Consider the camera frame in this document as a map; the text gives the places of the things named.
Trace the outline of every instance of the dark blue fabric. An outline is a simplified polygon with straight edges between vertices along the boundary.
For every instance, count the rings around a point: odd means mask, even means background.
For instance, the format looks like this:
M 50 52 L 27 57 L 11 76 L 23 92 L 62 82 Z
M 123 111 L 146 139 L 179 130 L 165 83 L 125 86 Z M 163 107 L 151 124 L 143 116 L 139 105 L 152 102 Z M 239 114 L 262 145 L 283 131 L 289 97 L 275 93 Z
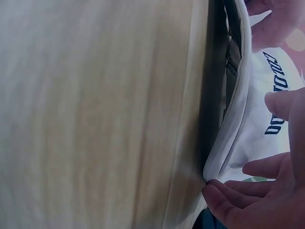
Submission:
M 226 227 L 212 215 L 209 209 L 205 209 L 198 216 L 193 229 L 226 229 Z

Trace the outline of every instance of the skin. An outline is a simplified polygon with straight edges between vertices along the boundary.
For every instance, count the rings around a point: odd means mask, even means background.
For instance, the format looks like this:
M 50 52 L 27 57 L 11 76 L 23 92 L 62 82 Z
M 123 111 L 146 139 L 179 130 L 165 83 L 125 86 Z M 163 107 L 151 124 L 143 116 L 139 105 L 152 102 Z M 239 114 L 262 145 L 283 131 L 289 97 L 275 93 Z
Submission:
M 305 22 L 304 0 L 245 0 L 250 16 L 271 10 L 252 27 L 253 51 L 278 47 L 300 24 Z
M 203 196 L 229 229 L 304 228 L 305 88 L 267 94 L 270 112 L 288 121 L 291 152 L 249 162 L 243 172 L 275 179 L 265 182 L 211 180 Z

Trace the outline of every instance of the finger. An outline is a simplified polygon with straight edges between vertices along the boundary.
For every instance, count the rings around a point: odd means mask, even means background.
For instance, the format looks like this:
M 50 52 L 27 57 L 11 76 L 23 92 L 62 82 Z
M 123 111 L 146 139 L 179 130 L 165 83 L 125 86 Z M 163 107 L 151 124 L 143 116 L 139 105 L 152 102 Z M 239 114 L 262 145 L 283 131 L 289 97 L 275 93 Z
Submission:
M 296 184 L 305 186 L 305 90 L 297 94 L 289 115 L 289 141 Z
M 252 197 L 265 197 L 271 190 L 274 181 L 263 181 L 263 182 L 246 182 L 246 181 L 235 181 L 229 180 L 225 182 L 232 190 L 242 193 L 246 196 Z
M 248 0 L 245 1 L 249 16 L 258 15 L 271 9 L 268 1 Z
M 268 47 L 278 47 L 297 24 L 285 17 L 284 10 L 275 10 L 252 27 L 252 50 L 258 52 Z
M 254 177 L 276 179 L 281 168 L 281 163 L 287 156 L 290 156 L 290 153 L 278 154 L 264 159 L 248 162 L 243 167 L 243 173 Z
M 203 197 L 212 214 L 227 228 L 233 228 L 242 210 L 231 204 L 213 185 L 203 188 Z
M 268 93 L 265 96 L 266 106 L 275 116 L 288 121 L 292 103 L 299 92 L 300 90 Z
M 227 198 L 227 200 L 230 201 L 231 204 L 241 209 L 244 209 L 253 203 L 261 201 L 261 198 L 259 197 L 246 196 L 242 193 L 232 190 L 227 185 L 219 182 L 218 180 L 211 180 L 209 181 L 209 184 L 218 188 L 218 190 L 224 195 L 224 197 Z

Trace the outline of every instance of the white fabric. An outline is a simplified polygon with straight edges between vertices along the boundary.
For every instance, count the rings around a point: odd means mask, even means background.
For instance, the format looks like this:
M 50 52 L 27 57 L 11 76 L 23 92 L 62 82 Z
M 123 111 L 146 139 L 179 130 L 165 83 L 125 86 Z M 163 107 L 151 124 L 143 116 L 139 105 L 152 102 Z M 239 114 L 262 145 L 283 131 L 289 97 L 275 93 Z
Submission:
M 269 48 L 252 55 L 252 74 L 244 117 L 218 176 L 219 180 L 247 179 L 249 176 L 242 173 L 245 163 L 289 152 L 288 122 L 268 111 L 264 96 L 274 90 L 290 91 L 302 86 L 297 68 L 282 49 Z
M 242 19 L 242 61 L 235 94 L 203 170 L 206 180 L 245 180 L 249 161 L 289 151 L 288 123 L 274 117 L 264 103 L 268 92 L 296 90 L 303 81 L 280 48 L 251 51 L 251 28 L 243 0 L 236 0 Z

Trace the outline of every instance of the navy blue lettering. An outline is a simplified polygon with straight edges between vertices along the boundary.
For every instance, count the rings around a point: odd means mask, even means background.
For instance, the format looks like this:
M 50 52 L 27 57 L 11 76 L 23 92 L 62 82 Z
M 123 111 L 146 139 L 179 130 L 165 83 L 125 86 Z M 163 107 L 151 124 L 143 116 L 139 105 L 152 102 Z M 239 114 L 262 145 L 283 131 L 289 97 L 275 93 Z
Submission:
M 276 135 L 280 132 L 281 127 L 277 125 L 271 125 L 265 132 L 265 135 Z
M 273 85 L 273 91 L 274 92 L 280 92 L 288 88 L 288 83 L 287 80 L 284 78 L 281 78 L 278 76 L 278 73 L 281 74 L 282 76 L 285 76 L 282 67 L 279 65 L 278 61 L 276 58 L 273 56 L 263 52 L 264 56 L 266 57 L 271 70 L 275 73 L 274 75 L 274 85 Z M 275 115 L 272 115 L 271 121 L 270 121 L 270 126 L 267 128 L 265 135 L 276 135 L 280 132 L 281 130 L 281 125 L 285 123 L 285 120 L 280 119 L 276 117 Z
M 282 89 L 281 88 L 277 88 L 276 86 L 273 86 L 273 91 L 274 92 L 281 92 Z
M 282 125 L 282 124 L 284 124 L 284 122 L 285 121 L 283 119 L 280 119 L 273 114 L 270 124 L 271 125 Z
M 270 58 L 272 58 L 273 61 L 274 61 L 274 63 L 277 63 L 276 58 L 274 58 L 273 56 L 271 56 L 271 55 L 269 55 L 269 54 L 267 54 L 267 53 L 265 53 L 265 52 L 263 52 L 263 54 L 264 54 L 264 56 L 265 56 L 268 60 L 270 60 Z
M 267 61 L 270 64 L 270 67 L 275 74 L 280 73 L 281 75 L 285 75 L 280 65 L 278 65 L 277 63 L 271 60 L 267 60 Z
M 280 78 L 277 75 L 274 76 L 274 83 L 276 86 L 287 88 L 288 84 L 286 79 Z

